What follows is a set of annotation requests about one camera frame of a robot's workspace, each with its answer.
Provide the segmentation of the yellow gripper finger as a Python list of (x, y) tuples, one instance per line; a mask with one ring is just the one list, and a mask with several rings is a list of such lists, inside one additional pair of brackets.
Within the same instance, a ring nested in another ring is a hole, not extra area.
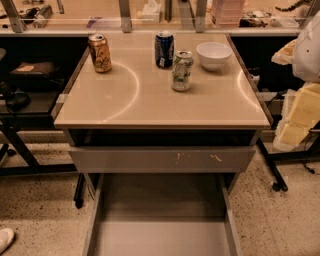
[(288, 65), (293, 62), (293, 50), (296, 44), (296, 39), (290, 41), (277, 51), (271, 58), (273, 63), (279, 65)]
[(320, 121), (320, 84), (305, 83), (297, 91), (289, 89), (283, 102), (273, 147), (289, 152), (299, 146), (309, 130)]

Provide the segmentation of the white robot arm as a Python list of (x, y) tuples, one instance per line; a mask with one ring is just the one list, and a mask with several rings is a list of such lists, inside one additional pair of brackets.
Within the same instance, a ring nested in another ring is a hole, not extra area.
[(272, 56), (271, 61), (279, 65), (291, 64), (293, 75), (304, 81), (300, 89), (286, 93), (282, 119), (273, 141), (277, 150), (291, 151), (320, 121), (320, 11), (296, 39)]

